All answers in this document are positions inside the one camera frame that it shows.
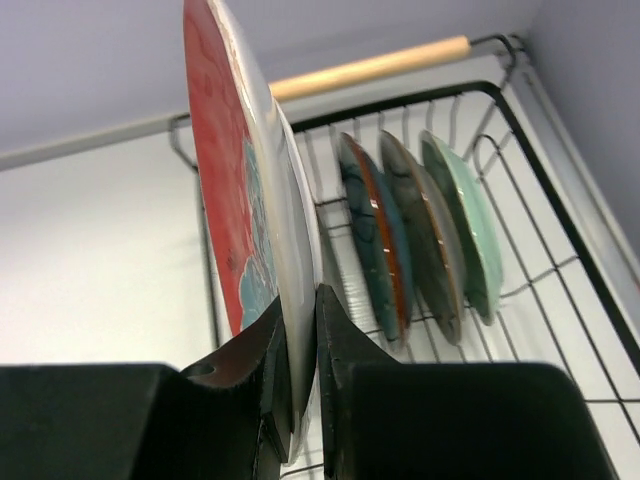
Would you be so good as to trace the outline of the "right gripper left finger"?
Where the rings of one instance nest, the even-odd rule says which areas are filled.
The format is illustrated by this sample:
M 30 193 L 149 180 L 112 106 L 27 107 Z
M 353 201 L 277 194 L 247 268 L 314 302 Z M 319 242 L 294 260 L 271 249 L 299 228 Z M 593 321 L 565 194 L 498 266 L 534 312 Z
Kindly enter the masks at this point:
M 274 479 L 289 456 L 281 305 L 183 370 L 5 366 L 5 479 Z

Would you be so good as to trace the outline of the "mint green plate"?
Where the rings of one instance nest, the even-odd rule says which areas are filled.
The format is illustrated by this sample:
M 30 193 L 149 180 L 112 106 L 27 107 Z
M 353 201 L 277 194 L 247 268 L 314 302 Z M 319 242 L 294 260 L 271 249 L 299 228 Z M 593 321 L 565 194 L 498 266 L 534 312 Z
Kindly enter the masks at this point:
M 428 130 L 420 132 L 425 170 L 445 197 L 462 244 L 468 303 L 486 325 L 496 319 L 504 271 L 494 221 L 482 186 L 449 145 Z

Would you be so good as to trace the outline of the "white blue floral plate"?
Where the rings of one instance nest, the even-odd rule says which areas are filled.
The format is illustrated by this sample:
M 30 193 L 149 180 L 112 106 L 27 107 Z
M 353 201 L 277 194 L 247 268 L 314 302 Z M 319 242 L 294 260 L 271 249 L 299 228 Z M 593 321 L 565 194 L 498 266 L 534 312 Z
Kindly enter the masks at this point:
M 315 370 L 314 306 L 322 280 L 320 234 L 309 183 L 291 125 L 274 98 L 237 20 L 222 1 L 209 8 L 230 61 L 257 153 L 261 200 L 281 300 L 292 396 L 287 465 L 303 450 Z

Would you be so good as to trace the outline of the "grey reindeer plate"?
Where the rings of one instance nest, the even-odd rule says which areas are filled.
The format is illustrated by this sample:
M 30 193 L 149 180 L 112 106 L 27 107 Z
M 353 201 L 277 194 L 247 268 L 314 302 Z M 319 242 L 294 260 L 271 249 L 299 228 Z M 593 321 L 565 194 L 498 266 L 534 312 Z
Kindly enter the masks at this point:
M 402 216 L 413 279 L 445 339 L 461 341 L 466 265 L 452 215 L 432 176 L 390 132 L 379 134 L 384 177 Z

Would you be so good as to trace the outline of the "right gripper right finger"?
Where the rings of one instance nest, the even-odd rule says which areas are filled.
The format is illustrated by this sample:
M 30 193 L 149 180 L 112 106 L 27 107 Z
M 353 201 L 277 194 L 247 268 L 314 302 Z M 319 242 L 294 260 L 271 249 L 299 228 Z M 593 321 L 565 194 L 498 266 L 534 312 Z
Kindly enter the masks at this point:
M 577 386 L 543 363 L 405 364 L 316 293 L 329 479 L 612 479 Z

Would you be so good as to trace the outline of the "red and teal plate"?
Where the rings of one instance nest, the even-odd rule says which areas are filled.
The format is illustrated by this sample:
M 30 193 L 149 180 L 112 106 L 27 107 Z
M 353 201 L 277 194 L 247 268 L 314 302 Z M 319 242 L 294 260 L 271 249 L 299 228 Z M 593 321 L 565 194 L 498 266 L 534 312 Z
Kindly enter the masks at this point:
M 213 6 L 185 2 L 185 61 L 207 225 L 237 335 L 262 315 L 278 285 L 254 142 Z

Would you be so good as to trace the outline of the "dark teal glazed plate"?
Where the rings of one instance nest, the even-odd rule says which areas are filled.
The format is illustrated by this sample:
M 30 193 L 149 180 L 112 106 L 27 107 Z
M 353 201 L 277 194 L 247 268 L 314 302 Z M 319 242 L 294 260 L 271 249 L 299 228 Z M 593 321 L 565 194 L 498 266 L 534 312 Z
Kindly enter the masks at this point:
M 413 312 L 412 267 L 402 216 L 384 175 L 349 134 L 335 145 L 351 232 L 376 321 L 403 345 Z

